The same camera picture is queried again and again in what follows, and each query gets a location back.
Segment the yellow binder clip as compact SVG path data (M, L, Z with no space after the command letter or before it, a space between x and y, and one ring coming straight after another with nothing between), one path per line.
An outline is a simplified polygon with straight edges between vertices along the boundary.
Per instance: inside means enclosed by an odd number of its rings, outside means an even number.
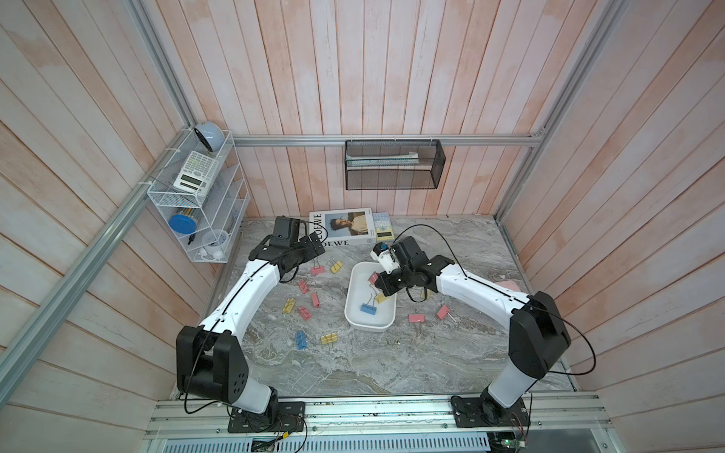
M323 335L321 337L321 344L322 345L332 345L332 344L337 343L338 340L339 340L338 333L332 332L332 333Z
M343 264L342 264L341 260L338 260L337 262L334 262L334 264L332 264L332 266L330 266L330 271L332 273L336 274L341 270L342 267L343 267Z
M294 308L296 307L296 300L294 298L288 298L282 312L284 314L291 314L292 311L294 311Z

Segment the white storage box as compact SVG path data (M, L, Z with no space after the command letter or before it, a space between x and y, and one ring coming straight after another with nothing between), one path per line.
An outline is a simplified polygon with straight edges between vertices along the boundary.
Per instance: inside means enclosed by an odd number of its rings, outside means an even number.
M396 320L396 296L385 296L374 285L383 267L377 262L359 262L352 268L345 318L356 330L385 332Z

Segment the blue binder clip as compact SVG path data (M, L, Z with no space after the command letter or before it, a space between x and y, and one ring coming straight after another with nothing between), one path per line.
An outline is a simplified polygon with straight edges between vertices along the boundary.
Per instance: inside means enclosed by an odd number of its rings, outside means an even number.
M298 331L296 333L296 348L298 350L303 350L308 347L307 344L307 336L306 333L302 330Z
M367 314L370 314L370 315L375 315L376 314L376 311L377 311L377 308L374 307L374 306L372 306L372 305L362 304L362 306L360 307L360 310L363 313L367 313Z

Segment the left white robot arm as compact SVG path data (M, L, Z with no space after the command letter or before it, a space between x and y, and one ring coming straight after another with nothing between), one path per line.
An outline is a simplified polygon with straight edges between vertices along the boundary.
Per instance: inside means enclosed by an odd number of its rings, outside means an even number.
M197 326L177 335L177 390L232 409L274 419L277 391L250 375L242 340L264 298L289 272L325 253L307 222L279 216L271 234L254 247L245 270L220 305Z

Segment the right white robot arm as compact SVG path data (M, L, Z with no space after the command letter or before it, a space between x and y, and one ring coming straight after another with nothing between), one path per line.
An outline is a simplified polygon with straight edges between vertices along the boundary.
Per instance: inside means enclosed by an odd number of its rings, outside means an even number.
M489 413L511 409L571 345L564 319L548 294L509 290L466 271L456 260L430 258L412 237L392 245L377 243L371 258L383 267L375 286L386 296L421 287L462 301L506 328L506 366L480 397Z

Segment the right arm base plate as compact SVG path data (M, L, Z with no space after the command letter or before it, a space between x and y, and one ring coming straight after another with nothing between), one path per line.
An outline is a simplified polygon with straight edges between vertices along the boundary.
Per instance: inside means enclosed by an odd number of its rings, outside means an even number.
M522 398L503 409L491 398L452 396L449 400L457 428L527 428L529 410Z

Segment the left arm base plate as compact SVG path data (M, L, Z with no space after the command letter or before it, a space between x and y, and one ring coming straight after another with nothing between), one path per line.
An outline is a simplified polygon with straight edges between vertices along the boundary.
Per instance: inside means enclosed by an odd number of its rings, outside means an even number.
M265 413L234 409L228 433L284 433L304 430L306 404L301 401L272 402Z

